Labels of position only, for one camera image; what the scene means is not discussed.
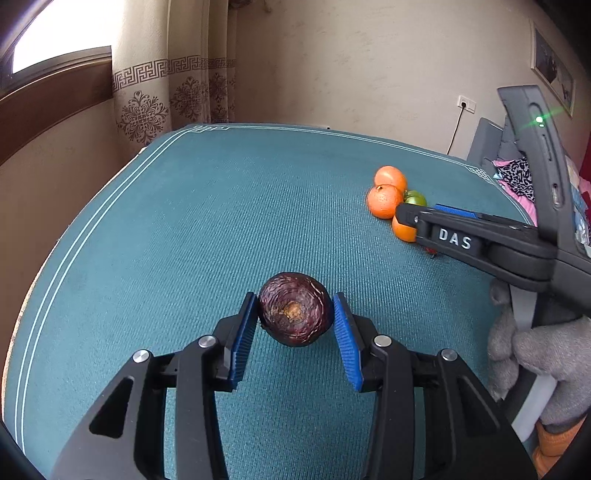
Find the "gray glove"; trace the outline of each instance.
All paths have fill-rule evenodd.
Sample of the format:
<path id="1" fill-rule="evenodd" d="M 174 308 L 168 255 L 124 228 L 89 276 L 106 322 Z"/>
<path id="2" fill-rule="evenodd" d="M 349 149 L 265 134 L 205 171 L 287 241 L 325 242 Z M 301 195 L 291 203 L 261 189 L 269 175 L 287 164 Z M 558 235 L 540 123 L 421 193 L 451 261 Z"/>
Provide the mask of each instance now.
<path id="1" fill-rule="evenodd" d="M 533 373 L 550 374 L 558 386 L 540 420 L 550 433 L 568 430 L 591 406 L 591 322 L 536 327 L 518 332 L 511 307 L 509 286 L 491 282 L 491 300 L 502 306 L 488 338 L 489 391 L 504 398 L 515 385 L 522 365 Z"/>

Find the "teal tablecloth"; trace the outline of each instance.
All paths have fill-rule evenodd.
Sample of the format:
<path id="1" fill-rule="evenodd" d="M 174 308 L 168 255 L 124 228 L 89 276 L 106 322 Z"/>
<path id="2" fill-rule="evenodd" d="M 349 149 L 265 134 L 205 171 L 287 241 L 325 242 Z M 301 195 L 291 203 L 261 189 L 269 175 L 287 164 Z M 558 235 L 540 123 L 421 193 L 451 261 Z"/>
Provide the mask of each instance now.
<path id="1" fill-rule="evenodd" d="M 457 349 L 485 378 L 496 315 L 489 277 L 432 260 L 368 213 L 365 195 L 384 164 L 431 203 L 524 219 L 482 170 L 390 140 L 231 125 L 150 145 L 65 232 L 24 312 L 4 418 L 33 464 L 49 474 L 133 351 L 181 349 L 280 271 L 345 292 L 354 312 L 411 349 Z M 217 399 L 232 480 L 359 477 L 373 394 L 352 391 L 332 331 L 290 349 L 258 329 L 244 382 Z"/>

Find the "power cord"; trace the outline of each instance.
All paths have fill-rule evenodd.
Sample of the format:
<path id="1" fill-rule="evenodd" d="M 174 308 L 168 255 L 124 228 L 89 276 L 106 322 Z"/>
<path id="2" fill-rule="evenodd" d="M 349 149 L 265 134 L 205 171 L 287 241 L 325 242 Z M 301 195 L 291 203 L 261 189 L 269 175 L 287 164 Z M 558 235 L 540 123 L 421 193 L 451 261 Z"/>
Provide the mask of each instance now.
<path id="1" fill-rule="evenodd" d="M 452 141 L 449 144 L 449 148 L 447 149 L 447 155 L 449 155 L 449 152 L 452 149 L 453 140 L 456 138 L 456 134 L 457 134 L 457 127 L 460 126 L 460 120 L 462 118 L 462 113 L 464 113 L 465 109 L 466 109 L 466 102 L 462 102 L 462 111 L 460 112 L 460 116 L 457 118 L 456 129 L 453 131 L 453 137 L 452 137 Z"/>

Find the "orange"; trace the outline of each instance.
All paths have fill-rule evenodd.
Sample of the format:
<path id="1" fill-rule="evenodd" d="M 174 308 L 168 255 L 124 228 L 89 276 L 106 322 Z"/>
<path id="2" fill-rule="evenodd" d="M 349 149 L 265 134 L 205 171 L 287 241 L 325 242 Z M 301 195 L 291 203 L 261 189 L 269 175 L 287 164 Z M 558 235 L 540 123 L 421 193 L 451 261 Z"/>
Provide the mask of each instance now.
<path id="1" fill-rule="evenodd" d="M 406 192 L 408 187 L 406 177 L 402 174 L 402 172 L 396 167 L 391 167 L 390 165 L 380 168 L 375 173 L 374 185 L 383 185 L 384 183 L 394 185 L 402 193 Z"/>
<path id="2" fill-rule="evenodd" d="M 404 195 L 394 185 L 378 185 L 369 191 L 366 201 L 374 216 L 391 219 L 396 207 L 404 201 Z"/>
<path id="3" fill-rule="evenodd" d="M 417 229 L 398 223 L 396 217 L 392 218 L 392 231 L 400 240 L 414 242 L 417 239 Z"/>

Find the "framed picture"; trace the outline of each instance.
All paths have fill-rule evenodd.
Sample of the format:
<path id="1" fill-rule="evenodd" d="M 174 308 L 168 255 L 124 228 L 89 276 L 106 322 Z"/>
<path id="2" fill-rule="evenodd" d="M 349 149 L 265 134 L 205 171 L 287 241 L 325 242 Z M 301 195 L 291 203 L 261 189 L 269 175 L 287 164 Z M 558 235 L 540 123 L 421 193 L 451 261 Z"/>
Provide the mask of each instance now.
<path id="1" fill-rule="evenodd" d="M 531 36 L 531 69 L 548 85 L 568 115 L 573 116 L 575 87 L 573 76 L 533 22 L 531 22 Z"/>

